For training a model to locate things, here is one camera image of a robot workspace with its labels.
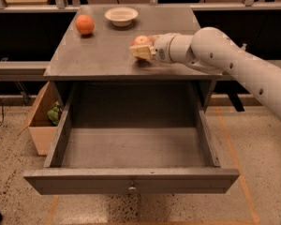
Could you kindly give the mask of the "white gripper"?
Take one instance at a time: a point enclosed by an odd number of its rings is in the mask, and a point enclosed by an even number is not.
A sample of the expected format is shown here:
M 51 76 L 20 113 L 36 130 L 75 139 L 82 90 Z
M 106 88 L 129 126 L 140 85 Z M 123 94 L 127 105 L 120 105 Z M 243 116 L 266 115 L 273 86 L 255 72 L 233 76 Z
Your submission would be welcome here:
M 164 35 L 151 35 L 149 39 L 154 43 L 150 45 L 130 46 L 131 54 L 137 59 L 150 60 L 155 59 L 163 63 L 181 63 L 186 64 L 193 60 L 191 50 L 191 35 L 182 35 L 178 33 L 167 33 Z

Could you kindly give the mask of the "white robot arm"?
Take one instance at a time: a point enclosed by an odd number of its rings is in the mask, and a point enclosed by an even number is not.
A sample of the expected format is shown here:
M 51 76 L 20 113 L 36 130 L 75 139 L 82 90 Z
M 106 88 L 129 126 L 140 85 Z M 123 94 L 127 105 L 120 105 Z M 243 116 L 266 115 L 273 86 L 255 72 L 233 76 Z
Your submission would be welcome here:
M 138 60 L 183 64 L 208 74 L 227 72 L 281 121 L 281 67 L 238 47 L 216 28 L 201 28 L 193 35 L 140 35 L 129 50 Z

